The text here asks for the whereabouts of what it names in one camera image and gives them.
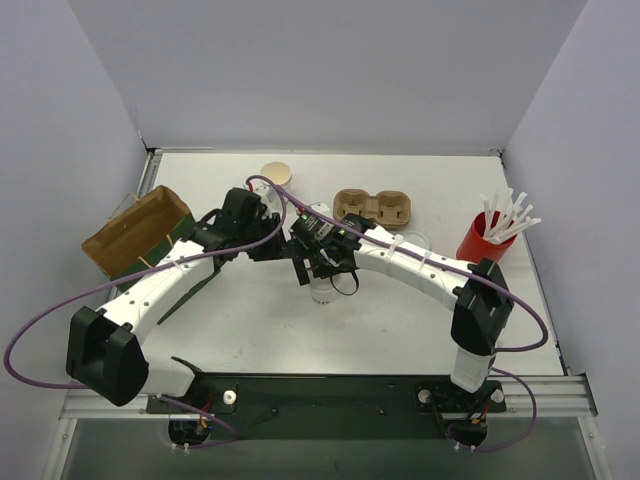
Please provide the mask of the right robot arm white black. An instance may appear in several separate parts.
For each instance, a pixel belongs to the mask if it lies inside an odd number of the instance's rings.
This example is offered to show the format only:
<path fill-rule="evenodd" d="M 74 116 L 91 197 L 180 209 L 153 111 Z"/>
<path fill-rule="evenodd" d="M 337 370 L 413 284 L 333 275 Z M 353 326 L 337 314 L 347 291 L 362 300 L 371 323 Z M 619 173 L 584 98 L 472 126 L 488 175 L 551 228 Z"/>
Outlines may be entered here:
<path fill-rule="evenodd" d="M 469 393 L 483 386 L 514 306 L 497 263 L 438 256 L 356 214 L 332 224 L 303 212 L 289 233 L 296 268 L 310 268 L 301 275 L 306 282 L 366 270 L 410 286 L 450 310 L 457 346 L 450 381 Z"/>

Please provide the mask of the white paper coffee cup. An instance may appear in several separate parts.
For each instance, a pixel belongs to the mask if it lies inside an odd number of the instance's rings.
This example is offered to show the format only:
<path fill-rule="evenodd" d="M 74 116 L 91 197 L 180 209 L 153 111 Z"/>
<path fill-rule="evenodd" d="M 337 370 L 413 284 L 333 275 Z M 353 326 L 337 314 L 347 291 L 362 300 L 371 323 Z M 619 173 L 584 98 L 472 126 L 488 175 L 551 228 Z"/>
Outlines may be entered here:
<path fill-rule="evenodd" d="M 308 285 L 312 300 L 320 305 L 328 305 L 338 299 L 339 293 L 329 279 L 312 279 Z"/>

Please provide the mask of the brown green paper bag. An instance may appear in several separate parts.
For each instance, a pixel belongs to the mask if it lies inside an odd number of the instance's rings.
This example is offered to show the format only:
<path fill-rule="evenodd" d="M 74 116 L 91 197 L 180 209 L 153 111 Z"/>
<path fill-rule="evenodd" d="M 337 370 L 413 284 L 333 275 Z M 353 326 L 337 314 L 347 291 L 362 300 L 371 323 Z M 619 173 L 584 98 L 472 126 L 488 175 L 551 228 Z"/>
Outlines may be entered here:
<path fill-rule="evenodd" d="M 164 262 L 194 232 L 196 220 L 181 198 L 161 185 L 137 198 L 124 212 L 82 244 L 83 252 L 111 280 Z"/>

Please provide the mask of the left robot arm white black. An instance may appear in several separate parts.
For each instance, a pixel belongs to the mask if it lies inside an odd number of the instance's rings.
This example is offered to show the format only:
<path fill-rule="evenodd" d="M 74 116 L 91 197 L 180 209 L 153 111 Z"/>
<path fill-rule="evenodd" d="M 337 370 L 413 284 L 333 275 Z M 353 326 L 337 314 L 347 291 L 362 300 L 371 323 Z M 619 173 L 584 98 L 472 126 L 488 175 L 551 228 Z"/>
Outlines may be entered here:
<path fill-rule="evenodd" d="M 286 201 L 277 189 L 231 189 L 221 208 L 190 226 L 129 289 L 72 316 L 67 373 L 116 406 L 139 394 L 161 394 L 183 411 L 199 408 L 205 398 L 196 380 L 201 369 L 176 355 L 145 354 L 145 340 L 239 253 L 258 261 L 281 258 L 285 217 Z"/>

